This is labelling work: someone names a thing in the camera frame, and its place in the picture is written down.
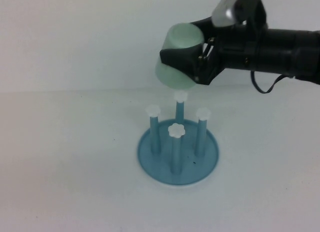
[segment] white background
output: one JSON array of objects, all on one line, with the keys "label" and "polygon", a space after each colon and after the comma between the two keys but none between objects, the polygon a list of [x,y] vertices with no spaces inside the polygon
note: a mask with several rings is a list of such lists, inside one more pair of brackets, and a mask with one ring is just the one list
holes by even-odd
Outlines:
[{"label": "white background", "polygon": [[[0,0],[0,92],[160,86],[168,29],[207,18],[219,1]],[[320,28],[319,0],[263,2],[271,28]],[[248,72],[224,71],[213,85],[235,83],[250,83]]]},{"label": "white background", "polygon": [[[175,114],[154,73],[166,32],[218,1],[0,0],[0,92],[19,92],[0,93],[1,232],[319,231],[320,86],[261,95],[224,71],[185,111],[212,111],[213,173],[174,187],[139,166],[145,107]],[[271,28],[320,28],[319,0],[263,1]]]}]

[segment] white table surface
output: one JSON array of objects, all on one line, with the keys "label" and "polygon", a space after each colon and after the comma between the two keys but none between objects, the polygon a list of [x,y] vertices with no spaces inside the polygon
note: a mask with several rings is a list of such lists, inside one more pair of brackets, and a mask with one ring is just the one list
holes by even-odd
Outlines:
[{"label": "white table surface", "polygon": [[197,87],[220,158],[190,186],[141,169],[145,107],[175,113],[168,89],[0,94],[0,230],[319,231],[320,86]]}]

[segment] black cable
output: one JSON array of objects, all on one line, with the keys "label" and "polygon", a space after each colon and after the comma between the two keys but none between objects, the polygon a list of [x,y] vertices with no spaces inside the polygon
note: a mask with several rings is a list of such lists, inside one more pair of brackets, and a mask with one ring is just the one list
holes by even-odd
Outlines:
[{"label": "black cable", "polygon": [[270,93],[270,92],[273,90],[275,84],[278,83],[278,82],[280,82],[283,78],[288,78],[288,76],[286,76],[286,75],[280,75],[280,76],[275,80],[275,82],[272,84],[272,86],[269,88],[269,90],[265,92],[265,91],[263,91],[263,90],[258,86],[258,84],[257,84],[257,82],[256,82],[256,78],[255,78],[255,72],[254,72],[254,71],[251,71],[251,81],[252,81],[252,84],[254,85],[255,89],[257,89],[257,90],[258,90],[260,93],[262,93],[262,94]]}]

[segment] blue circular base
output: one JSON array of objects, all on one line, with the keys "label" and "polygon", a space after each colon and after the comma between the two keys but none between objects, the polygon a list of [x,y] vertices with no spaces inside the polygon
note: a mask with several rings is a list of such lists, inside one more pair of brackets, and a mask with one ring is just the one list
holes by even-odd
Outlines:
[{"label": "blue circular base", "polygon": [[197,127],[196,122],[184,120],[185,136],[182,137],[182,172],[174,175],[171,172],[172,138],[168,127],[173,125],[174,119],[159,123],[161,154],[153,155],[151,151],[150,129],[142,136],[138,145],[138,159],[142,168],[152,178],[167,184],[186,185],[198,182],[207,177],[215,168],[219,158],[219,148],[214,136],[207,130],[205,141],[205,155],[195,156]]}]

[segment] white wall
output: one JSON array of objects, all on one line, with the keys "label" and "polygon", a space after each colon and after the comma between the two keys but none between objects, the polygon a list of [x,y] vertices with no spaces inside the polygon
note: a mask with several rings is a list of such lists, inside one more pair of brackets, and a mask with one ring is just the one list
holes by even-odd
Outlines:
[{"label": "white wall", "polygon": [[[263,1],[272,28],[320,29],[319,0]],[[0,92],[159,86],[167,30],[206,18],[218,2],[0,0]],[[213,85],[249,82],[247,72],[225,71]]]}]

